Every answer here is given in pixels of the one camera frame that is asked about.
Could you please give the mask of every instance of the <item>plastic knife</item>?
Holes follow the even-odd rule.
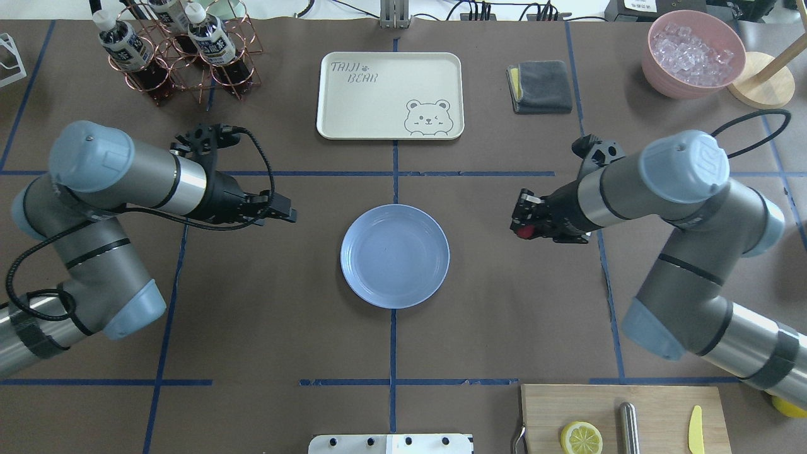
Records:
[[[695,406],[692,409],[692,416],[689,417],[689,451],[692,454],[705,454],[703,418],[700,406]]]

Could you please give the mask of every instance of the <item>bottle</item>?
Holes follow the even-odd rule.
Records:
[[[157,15],[165,28],[174,36],[179,48],[187,54],[196,55],[199,50],[194,41],[187,35],[190,21],[185,15],[182,0],[148,0],[148,6]]]
[[[93,13],[93,22],[101,30],[98,40],[121,70],[135,79],[157,104],[171,97],[174,81],[168,70],[154,60],[153,49],[140,39],[131,25],[105,10]]]
[[[205,12],[198,3],[188,3],[185,14],[190,20],[188,35],[205,59],[215,67],[215,75],[224,89],[234,95],[244,95],[252,86],[244,59],[238,58],[236,46],[227,36],[221,19]]]

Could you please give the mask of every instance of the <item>folded cloth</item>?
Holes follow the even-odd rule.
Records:
[[[517,114],[569,113],[571,90],[562,61],[524,61],[508,66],[512,109]]]

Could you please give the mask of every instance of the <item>bear cartoon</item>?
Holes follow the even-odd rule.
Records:
[[[434,104],[421,103],[413,99],[406,103],[409,115],[403,126],[412,136],[448,136],[448,132],[454,127],[454,122],[449,116],[451,105],[445,99],[440,99]]]

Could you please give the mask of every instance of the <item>light blue plate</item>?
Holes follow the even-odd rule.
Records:
[[[428,214],[392,204],[362,214],[342,241],[342,273],[364,301],[403,309],[433,295],[449,270],[449,242]]]

